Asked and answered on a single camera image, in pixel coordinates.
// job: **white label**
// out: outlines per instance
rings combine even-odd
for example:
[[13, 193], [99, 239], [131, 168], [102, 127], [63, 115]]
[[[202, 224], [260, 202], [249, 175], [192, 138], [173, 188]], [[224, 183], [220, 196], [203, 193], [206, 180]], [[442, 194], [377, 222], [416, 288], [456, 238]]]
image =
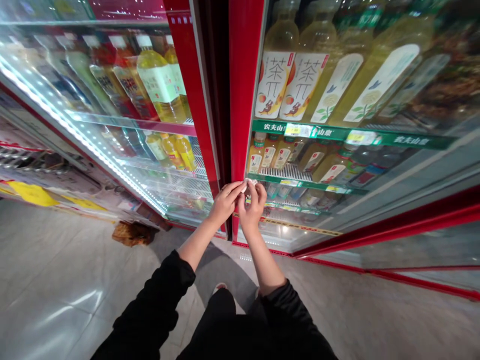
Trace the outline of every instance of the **white label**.
[[293, 163], [299, 157], [300, 152], [304, 148], [305, 143], [303, 141], [295, 141], [293, 144], [293, 151], [291, 153], [289, 161]]
[[262, 163], [262, 155], [255, 154], [250, 156], [250, 166], [248, 167], [249, 169], [248, 172], [258, 174], [261, 163]]
[[173, 81], [175, 81], [176, 91], [180, 95], [187, 95], [185, 90], [184, 79], [182, 78], [182, 72], [180, 71], [180, 65], [170, 64], [171, 73], [173, 74]]
[[280, 119], [302, 119], [328, 58], [329, 55], [324, 53], [298, 52], [295, 55], [281, 102]]
[[337, 175], [345, 169], [345, 165], [333, 165], [330, 170], [320, 179], [320, 183], [329, 184]]
[[280, 149], [275, 163], [273, 164], [274, 169], [283, 169], [285, 163], [289, 159], [290, 150], [287, 148]]
[[308, 162], [306, 163], [304, 171], [307, 173], [312, 172], [314, 167], [318, 165], [318, 163], [320, 162], [320, 160], [324, 158], [324, 156], [325, 156], [324, 152], [320, 152], [320, 151], [314, 152], [310, 156], [310, 159], [308, 160]]
[[137, 71], [153, 103], [171, 103], [178, 97], [170, 66], [137, 68]]
[[410, 81], [395, 95], [381, 111], [380, 116], [393, 118], [417, 94], [426, 87], [433, 78], [448, 64], [450, 55], [439, 54], [426, 59], [411, 76]]
[[273, 146], [265, 148], [265, 154], [263, 155], [263, 161], [261, 163], [262, 168], [269, 168], [272, 163], [272, 159], [275, 155], [275, 148]]
[[363, 62], [364, 57], [358, 53], [349, 54], [338, 61], [311, 117], [311, 123], [324, 124], [327, 122]]
[[367, 114], [374, 111], [375, 104], [415, 59], [419, 51], [420, 47], [416, 44], [400, 46], [393, 50], [362, 91], [343, 121], [359, 123]]
[[263, 52], [255, 116], [264, 119], [278, 117], [294, 57], [294, 52]]

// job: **refrigerator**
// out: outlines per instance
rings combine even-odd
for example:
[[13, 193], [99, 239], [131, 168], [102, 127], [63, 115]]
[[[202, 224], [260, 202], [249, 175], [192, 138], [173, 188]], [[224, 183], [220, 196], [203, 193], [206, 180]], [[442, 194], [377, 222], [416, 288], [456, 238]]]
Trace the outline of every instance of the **refrigerator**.
[[0, 5], [3, 91], [149, 214], [187, 229], [220, 189], [198, 11], [171, 0]]
[[478, 4], [229, 6], [232, 180], [264, 185], [270, 251], [480, 299]]

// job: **shoe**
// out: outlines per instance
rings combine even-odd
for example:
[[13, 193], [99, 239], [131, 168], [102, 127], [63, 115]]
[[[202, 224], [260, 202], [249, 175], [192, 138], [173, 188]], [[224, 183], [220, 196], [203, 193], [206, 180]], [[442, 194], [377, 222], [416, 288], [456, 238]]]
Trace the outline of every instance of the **shoe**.
[[213, 292], [211, 293], [211, 296], [213, 296], [218, 290], [220, 289], [228, 289], [227, 288], [227, 284], [225, 284], [224, 282], [220, 282], [218, 283], [215, 288], [213, 289]]

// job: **tiled floor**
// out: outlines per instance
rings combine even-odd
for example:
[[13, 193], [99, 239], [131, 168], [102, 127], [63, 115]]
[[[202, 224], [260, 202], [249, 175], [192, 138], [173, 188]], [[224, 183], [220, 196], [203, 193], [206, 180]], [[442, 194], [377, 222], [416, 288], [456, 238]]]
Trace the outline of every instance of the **tiled floor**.
[[[189, 232], [148, 247], [111, 239], [113, 225], [0, 201], [0, 359], [89, 359], [114, 319]], [[340, 359], [478, 359], [480, 306], [372, 276], [275, 258]], [[257, 279], [249, 251], [214, 239], [179, 320], [160, 349], [188, 344], [213, 287], [229, 286], [242, 312]]]

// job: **hand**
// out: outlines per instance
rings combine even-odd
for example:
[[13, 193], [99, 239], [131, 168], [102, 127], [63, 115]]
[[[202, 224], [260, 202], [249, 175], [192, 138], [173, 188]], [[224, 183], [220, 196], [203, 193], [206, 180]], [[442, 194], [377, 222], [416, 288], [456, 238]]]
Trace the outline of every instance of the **hand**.
[[235, 201], [244, 187], [245, 183], [243, 181], [235, 181], [225, 185], [216, 196], [208, 219], [218, 224], [218, 227], [227, 221], [234, 212]]
[[265, 202], [267, 201], [267, 192], [261, 183], [257, 183], [254, 186], [253, 183], [249, 181], [247, 186], [251, 194], [251, 202], [248, 209], [245, 209], [245, 194], [241, 193], [238, 196], [238, 214], [244, 233], [259, 229], [259, 221], [264, 212]]

